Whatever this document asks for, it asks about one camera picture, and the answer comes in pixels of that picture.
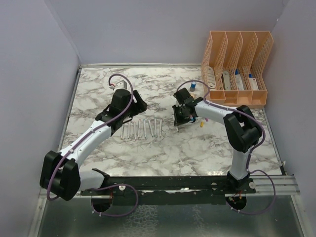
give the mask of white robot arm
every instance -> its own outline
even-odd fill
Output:
[[[234,186],[240,186],[243,180],[249,177],[249,171],[247,170],[249,150],[258,143],[262,135],[260,127],[246,116],[229,111],[226,106],[217,108],[210,106],[203,98],[195,100],[186,88],[178,90],[174,97],[180,104],[179,106],[173,106],[175,125],[195,122],[197,117],[201,117],[219,122],[225,126],[229,143],[234,149],[233,162],[228,176]],[[253,117],[247,106],[234,109]]]
[[[80,166],[88,155],[103,141],[110,138],[125,122],[133,116],[144,112],[147,104],[142,100],[137,90],[131,93],[126,89],[117,89],[112,97],[111,104],[97,115],[96,121],[76,141],[65,147],[60,152],[50,151],[44,158],[40,186],[50,190],[64,200],[70,200],[78,191],[99,188],[105,174],[99,170],[79,172]]]

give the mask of plastic divider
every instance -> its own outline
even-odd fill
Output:
[[[265,105],[268,92],[263,82],[262,73],[272,49],[273,38],[269,31],[255,33],[258,38],[258,47],[250,71],[257,80],[259,90],[253,91],[251,104]]]
[[[202,79],[205,83],[208,83],[208,67],[210,66],[214,70],[216,88],[215,90],[211,91],[210,96],[208,96],[207,98],[216,103],[223,103],[225,101],[225,94],[221,77],[223,73],[223,63],[225,59],[227,43],[228,40],[224,31],[211,31],[201,66]]]
[[[208,84],[208,67],[215,74],[216,88],[207,99],[228,106],[247,105],[262,108],[266,104],[267,89],[262,73],[273,45],[270,32],[210,31],[201,65],[202,79]],[[236,84],[235,70],[239,70],[244,90]],[[225,90],[222,83],[223,71],[230,75],[231,90]],[[249,82],[249,74],[256,78],[258,90]]]
[[[226,36],[228,44],[223,68],[225,71],[229,72],[231,90],[224,90],[225,104],[236,104],[238,99],[238,89],[235,81],[235,71],[243,39],[239,31],[226,31]]]

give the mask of gray wall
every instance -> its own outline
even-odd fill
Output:
[[[291,0],[275,28],[265,83],[266,111],[286,170],[316,223],[316,1]]]
[[[79,61],[43,0],[1,1],[0,32],[0,235],[23,237]]]
[[[201,63],[210,30],[272,30],[288,0],[46,0],[81,61]]]

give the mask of purple cable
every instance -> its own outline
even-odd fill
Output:
[[[261,129],[261,131],[262,131],[262,140],[261,140],[257,145],[253,146],[253,147],[250,149],[249,154],[248,154],[248,157],[247,157],[246,170],[249,171],[249,163],[250,163],[251,154],[252,154],[253,150],[256,149],[257,147],[259,147],[259,146],[265,141],[265,139],[266,139],[266,132],[265,132],[263,126],[262,126],[255,118],[253,118],[252,116],[250,116],[250,115],[248,115],[248,114],[245,114],[245,113],[242,112],[242,111],[235,110],[235,109],[232,109],[232,108],[229,108],[229,107],[226,107],[226,106],[221,106],[221,105],[215,104],[215,103],[213,103],[213,102],[207,101],[206,97],[208,96],[208,94],[209,94],[211,91],[210,91],[209,86],[208,86],[206,83],[204,83],[203,81],[200,81],[200,80],[189,80],[189,81],[186,81],[186,82],[182,83],[182,84],[177,88],[177,91],[178,91],[179,88],[181,88],[184,84],[190,83],[190,82],[193,82],[193,81],[202,83],[203,85],[205,85],[205,86],[207,87],[208,92],[207,92],[207,93],[204,95],[204,97],[203,97],[203,101],[204,101],[205,103],[207,103],[208,105],[211,105],[211,106],[213,106],[213,107],[219,108],[219,109],[224,109],[224,110],[226,109],[226,110],[228,110],[228,111],[237,112],[237,113],[239,113],[239,114],[241,114],[241,115],[243,115],[243,116],[246,116],[247,118],[253,120],[253,121],[260,127],[260,129]],[[260,169],[256,169],[256,170],[250,172],[250,174],[253,174],[253,173],[258,172],[258,171],[264,173],[264,174],[268,177],[268,179],[271,181],[271,184],[272,184],[272,187],[273,187],[273,193],[274,193],[272,202],[270,203],[270,205],[269,205],[266,209],[264,209],[264,210],[262,210],[262,211],[258,211],[258,212],[253,212],[253,213],[243,212],[243,211],[240,211],[240,210],[236,210],[236,209],[232,208],[232,207],[226,202],[226,204],[227,204],[228,206],[230,206],[230,207],[232,208],[232,210],[234,210],[234,211],[236,211],[236,212],[238,212],[238,213],[241,213],[241,214],[245,214],[245,215],[259,215],[259,214],[262,214],[262,213],[264,213],[264,212],[266,212],[266,211],[268,211],[268,210],[270,210],[270,209],[272,208],[272,206],[274,205],[274,202],[276,201],[276,197],[277,197],[277,196],[276,196],[276,187],[275,187],[275,184],[274,184],[272,178],[271,178],[266,172],[264,172],[264,171],[262,171],[262,170],[260,170]]]
[[[110,119],[109,121],[107,121],[107,122],[105,122],[105,123],[103,123],[103,124],[97,126],[94,130],[98,130],[98,129],[100,129],[100,128],[106,126],[107,124],[113,122],[113,121],[116,120],[117,118],[119,118],[121,115],[123,115],[123,114],[128,110],[129,106],[132,104],[133,96],[134,96],[134,91],[133,91],[132,83],[130,82],[130,80],[129,80],[126,76],[124,76],[124,75],[122,75],[122,74],[117,74],[117,73],[116,73],[116,74],[113,74],[113,75],[111,75],[111,76],[109,77],[109,85],[111,85],[111,79],[112,79],[112,77],[114,77],[114,76],[122,77],[122,78],[124,78],[124,79],[128,82],[128,84],[129,84],[129,86],[130,86],[130,89],[131,89],[131,97],[130,97],[130,100],[129,100],[129,102],[128,102],[126,108],[125,108],[121,113],[119,113],[117,116],[115,116],[114,118]],[[89,131],[86,135],[84,135],[84,136],[72,147],[72,150],[76,149],[76,148],[77,148],[88,136],[90,136],[91,134],[92,134],[92,131]],[[49,180],[49,183],[48,183],[48,187],[47,187],[47,193],[46,193],[47,200],[49,200],[49,201],[54,201],[54,200],[56,200],[57,198],[59,198],[58,196],[51,198],[51,197],[50,197],[50,190],[51,190],[51,186],[52,186],[52,184],[53,184],[53,180],[54,180],[54,178],[55,178],[55,176],[56,176],[56,174],[57,174],[58,169],[60,168],[60,166],[62,165],[62,163],[64,162],[64,160],[65,160],[70,154],[71,154],[71,151],[68,151],[68,152],[61,158],[61,160],[58,162],[56,168],[54,169],[54,171],[53,171],[53,173],[52,173],[52,175],[51,175],[51,177],[50,177],[50,180]]]
[[[107,214],[107,213],[103,213],[103,212],[98,212],[98,211],[96,211],[96,210],[94,209],[93,203],[92,203],[92,201],[91,201],[91,207],[92,207],[92,209],[93,209],[93,212],[92,212],[92,213],[96,212],[96,213],[98,213],[99,215],[102,215],[102,216],[109,216],[109,217],[124,217],[124,216],[127,216],[127,215],[131,214],[133,211],[136,210],[137,205],[138,205],[138,194],[137,194],[136,189],[135,189],[133,186],[129,185],[129,184],[114,184],[114,185],[111,185],[111,186],[108,186],[108,187],[105,187],[105,188],[92,189],[92,190],[94,190],[94,191],[101,191],[101,190],[106,190],[106,189],[115,188],[115,187],[118,187],[118,186],[126,186],[126,187],[129,187],[129,188],[131,188],[131,189],[134,191],[134,193],[136,194],[136,203],[135,203],[133,209],[131,209],[131,210],[130,210],[129,212],[127,212],[127,213],[119,214],[119,215]]]
[[[202,83],[203,85],[205,85],[208,89],[208,92],[204,95],[203,97],[203,100],[205,103],[207,103],[208,105],[211,105],[213,107],[216,107],[216,108],[219,108],[219,109],[224,109],[224,110],[228,110],[228,111],[232,111],[232,112],[237,112],[243,116],[246,116],[247,118],[253,120],[261,129],[262,131],[262,140],[255,146],[253,146],[250,151],[249,151],[249,155],[248,155],[248,158],[247,158],[247,163],[246,163],[246,169],[248,170],[249,169],[249,163],[250,163],[250,159],[251,159],[251,154],[253,152],[254,149],[256,149],[257,147],[259,147],[266,139],[266,132],[263,128],[263,126],[255,119],[253,118],[252,116],[248,115],[248,114],[245,114],[244,112],[242,111],[239,111],[239,110],[235,110],[235,109],[232,109],[232,108],[229,108],[229,107],[226,107],[226,106],[221,106],[221,105],[218,105],[218,104],[215,104],[213,102],[210,102],[210,101],[207,101],[206,97],[208,96],[208,94],[210,93],[210,88],[209,86],[204,83],[203,81],[200,81],[200,80],[189,80],[189,81],[186,81],[184,83],[182,83],[178,88],[177,88],[177,91],[179,90],[180,87],[182,87],[184,84],[186,83],[190,83],[190,82],[193,82],[193,81],[196,81],[196,82],[199,82],[199,83]]]
[[[276,186],[275,186],[275,184],[274,184],[272,178],[271,178],[266,172],[264,172],[263,170],[256,169],[256,170],[250,172],[250,174],[253,174],[253,173],[258,172],[258,171],[261,172],[261,173],[263,173],[264,175],[267,176],[268,179],[270,179],[271,184],[272,184],[272,187],[273,187],[273,199],[272,199],[271,203],[269,204],[269,206],[266,207],[265,209],[261,210],[261,211],[245,212],[245,211],[241,211],[241,210],[237,210],[237,209],[232,208],[232,206],[230,206],[229,203],[226,202],[226,205],[228,205],[228,206],[231,208],[231,210],[233,210],[233,211],[235,211],[235,212],[238,212],[238,213],[240,213],[240,214],[254,216],[254,215],[263,214],[263,213],[269,211],[269,210],[272,208],[272,206],[274,205],[274,203],[275,203],[275,201],[276,201],[276,198],[277,198]]]

